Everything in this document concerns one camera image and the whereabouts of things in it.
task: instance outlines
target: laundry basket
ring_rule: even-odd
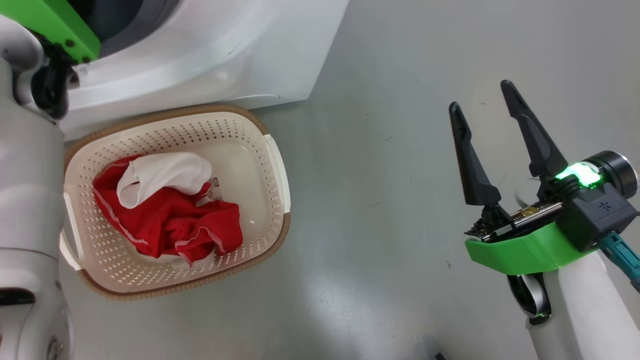
[[[179,268],[139,254],[102,216],[93,178],[126,156],[194,152],[209,160],[225,201],[239,205],[244,242],[206,266]],[[64,198],[76,244],[62,232],[60,250],[97,293],[136,300],[194,288],[256,265],[289,230],[291,198],[278,147],[249,111],[201,105],[144,115],[78,140],[65,155]]]

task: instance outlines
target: white washing machine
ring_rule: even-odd
[[[304,100],[348,0],[138,2],[126,26],[102,42],[103,57],[76,66],[79,82],[59,122],[66,140],[180,106]]]

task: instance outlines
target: green plastic mount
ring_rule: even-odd
[[[79,63],[100,54],[100,40],[67,0],[0,0],[0,14],[62,45]]]
[[[519,238],[497,243],[467,240],[465,246],[471,260],[507,275],[554,271],[591,252],[576,250],[555,222]]]

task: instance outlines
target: concrete floor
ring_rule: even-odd
[[[61,265],[76,359],[536,359],[504,276],[464,248],[480,209],[463,203],[447,107],[462,105],[508,211],[529,174],[502,79],[570,162],[640,159],[638,13],[631,0],[352,0],[311,98],[256,111],[291,185],[283,247],[138,302],[103,299]],[[638,222],[625,238],[640,250]]]

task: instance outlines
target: basket handle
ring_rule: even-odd
[[[62,256],[65,258],[65,260],[67,260],[67,263],[72,268],[74,268],[75,271],[78,271],[83,269],[82,265],[80,265],[80,262],[81,262],[80,259],[84,257],[82,244],[80,243],[80,241],[78,241],[79,235],[77,233],[76,217],[74,216],[74,210],[73,210],[73,207],[71,206],[71,198],[66,192],[63,194],[63,197],[65,198],[67,215],[65,216],[65,227],[60,232],[60,244],[59,244],[60,252],[62,253]],[[74,239],[76,241],[76,249],[78,251],[78,256],[74,254],[74,252],[71,250],[71,246],[69,246],[69,240],[67,239],[67,234],[65,233],[65,228],[67,228],[66,225],[70,225],[70,228],[73,231]]]
[[[270,134],[264,135],[264,138],[267,140],[267,150],[271,163],[275,165],[276,183],[278,184],[278,192],[280,193],[284,213],[288,213],[291,211],[291,193],[289,192],[289,179],[287,178],[287,171],[284,169],[284,161],[282,161],[282,155],[280,155],[276,140]]]

